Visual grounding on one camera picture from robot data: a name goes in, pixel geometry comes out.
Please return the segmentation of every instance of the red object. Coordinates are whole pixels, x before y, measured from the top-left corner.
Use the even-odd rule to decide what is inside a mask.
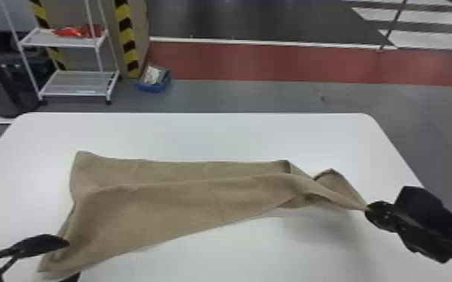
[[[101,25],[94,24],[95,37],[99,38],[104,28]],[[65,26],[64,28],[54,29],[53,33],[58,36],[72,37],[72,38],[91,38],[91,27],[89,24],[79,26]]]
[[[175,80],[275,80],[452,86],[452,52],[151,42]]]

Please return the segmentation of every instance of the beige towel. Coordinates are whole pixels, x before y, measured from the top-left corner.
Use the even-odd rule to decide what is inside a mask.
[[[44,256],[41,272],[77,269],[277,207],[366,208],[339,173],[311,178],[286,160],[167,163],[80,151],[70,190],[74,208],[58,233],[70,247]]]

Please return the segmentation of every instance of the concrete floor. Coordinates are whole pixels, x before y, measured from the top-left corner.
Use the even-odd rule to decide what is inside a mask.
[[[50,99],[41,110],[368,113],[382,126],[425,187],[452,210],[451,87],[177,80],[165,93],[147,94],[136,91],[132,81],[124,80],[116,87],[111,106],[105,106],[97,97],[61,97]]]

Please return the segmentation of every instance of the blue container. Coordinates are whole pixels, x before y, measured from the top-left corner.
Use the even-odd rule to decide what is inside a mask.
[[[138,82],[137,86],[140,90],[145,92],[151,92],[151,93],[159,93],[162,92],[168,84],[170,84],[171,80],[171,70],[168,70],[167,73],[164,75],[163,80],[158,84],[145,84]]]

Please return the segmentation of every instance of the hazard stripe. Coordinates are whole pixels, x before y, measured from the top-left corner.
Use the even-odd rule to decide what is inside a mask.
[[[116,21],[119,27],[119,42],[122,47],[122,57],[128,70],[128,77],[137,78],[140,75],[140,66],[135,46],[135,33],[131,23],[130,5],[128,0],[114,0],[114,4],[116,6]]]
[[[29,0],[32,3],[32,10],[35,18],[37,19],[38,25],[43,29],[50,29],[49,20],[47,18],[47,12],[44,9],[40,0]],[[51,57],[60,70],[66,70],[65,60],[63,55],[59,52],[58,48],[51,47],[47,48],[47,53]]]

